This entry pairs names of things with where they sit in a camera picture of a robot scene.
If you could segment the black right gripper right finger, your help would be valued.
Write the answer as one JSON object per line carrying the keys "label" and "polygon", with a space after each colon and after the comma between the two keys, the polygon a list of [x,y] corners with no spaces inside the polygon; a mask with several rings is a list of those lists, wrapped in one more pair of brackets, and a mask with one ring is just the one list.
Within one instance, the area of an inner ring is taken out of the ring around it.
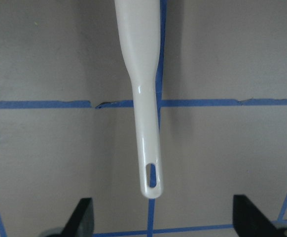
{"label": "black right gripper right finger", "polygon": [[239,237],[287,237],[287,226],[273,224],[246,195],[234,195],[232,225]]}

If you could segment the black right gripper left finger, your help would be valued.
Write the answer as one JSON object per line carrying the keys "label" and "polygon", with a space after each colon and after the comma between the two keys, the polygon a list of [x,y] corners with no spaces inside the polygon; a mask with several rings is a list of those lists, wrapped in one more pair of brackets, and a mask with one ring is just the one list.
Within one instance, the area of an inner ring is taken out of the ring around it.
{"label": "black right gripper left finger", "polygon": [[44,237],[92,237],[95,229],[93,199],[81,198],[60,233],[45,234]]}

